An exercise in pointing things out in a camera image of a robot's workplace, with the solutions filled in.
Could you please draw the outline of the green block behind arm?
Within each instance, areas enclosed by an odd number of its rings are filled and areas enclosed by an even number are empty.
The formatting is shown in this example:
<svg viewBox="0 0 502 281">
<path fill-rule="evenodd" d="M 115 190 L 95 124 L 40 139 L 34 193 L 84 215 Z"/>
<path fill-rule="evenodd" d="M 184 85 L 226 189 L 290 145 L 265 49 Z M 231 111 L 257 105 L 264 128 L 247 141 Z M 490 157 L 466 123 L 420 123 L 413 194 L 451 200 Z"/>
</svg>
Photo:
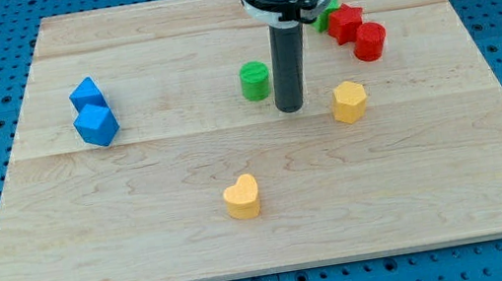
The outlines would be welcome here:
<svg viewBox="0 0 502 281">
<path fill-rule="evenodd" d="M 314 23 L 312 24 L 313 29 L 316 30 L 316 32 L 322 34 L 323 32 L 328 31 L 328 18 L 329 15 L 336 10 L 338 10 L 340 7 L 340 2 L 339 0 L 330 0 L 328 6 L 325 8 L 325 10 L 322 11 L 321 14 L 316 18 Z"/>
</svg>

